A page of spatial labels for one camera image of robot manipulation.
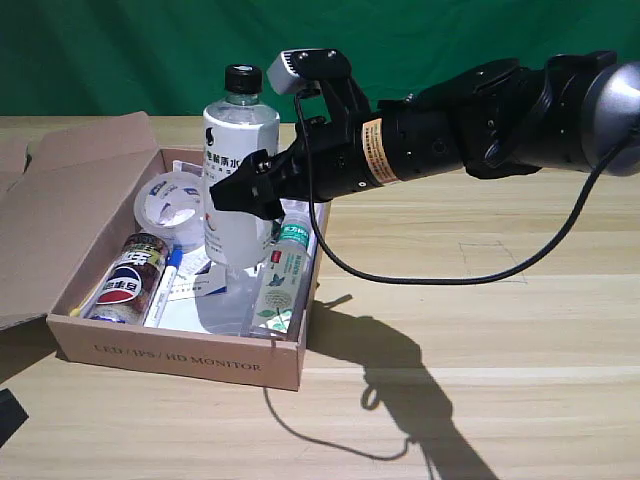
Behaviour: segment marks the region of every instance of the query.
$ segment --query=orange warning label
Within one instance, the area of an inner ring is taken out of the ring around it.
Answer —
[[[398,182],[382,145],[382,119],[376,118],[362,125],[362,148],[369,170],[381,184]]]

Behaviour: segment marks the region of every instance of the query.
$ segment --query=water bottle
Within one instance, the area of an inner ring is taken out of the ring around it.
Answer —
[[[225,69],[227,95],[208,105],[204,117],[205,250],[231,269],[259,264],[276,231],[274,223],[245,212],[218,211],[209,188],[235,172],[250,153],[278,149],[280,115],[260,100],[262,71],[252,65]]]
[[[311,222],[304,204],[288,212],[277,243],[258,275],[258,288],[245,320],[244,335],[292,339],[306,303]]]

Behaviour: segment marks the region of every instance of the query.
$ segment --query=tape roll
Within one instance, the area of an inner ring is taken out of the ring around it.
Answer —
[[[140,189],[134,203],[144,231],[185,252],[204,245],[201,178],[187,172],[154,177]]]

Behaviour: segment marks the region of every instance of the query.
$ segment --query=blue marker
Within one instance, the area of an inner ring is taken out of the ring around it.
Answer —
[[[151,306],[149,307],[149,313],[144,321],[145,327],[157,327],[160,324],[160,319],[164,312],[164,307],[167,305],[169,299],[169,293],[171,293],[171,287],[173,281],[176,279],[178,268],[182,262],[182,250],[177,248],[171,252],[167,266],[162,274],[162,280],[156,290],[156,294],[153,297]]]

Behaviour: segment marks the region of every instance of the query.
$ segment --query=cardboard box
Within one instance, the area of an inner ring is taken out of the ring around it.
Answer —
[[[170,170],[173,160],[201,164],[202,151],[160,149],[143,112],[46,135],[23,174],[25,147],[12,141],[0,150],[0,329],[46,316],[71,362],[299,388],[318,251],[299,335],[291,341],[69,317],[138,231],[139,188]],[[328,210],[320,209],[323,229]]]

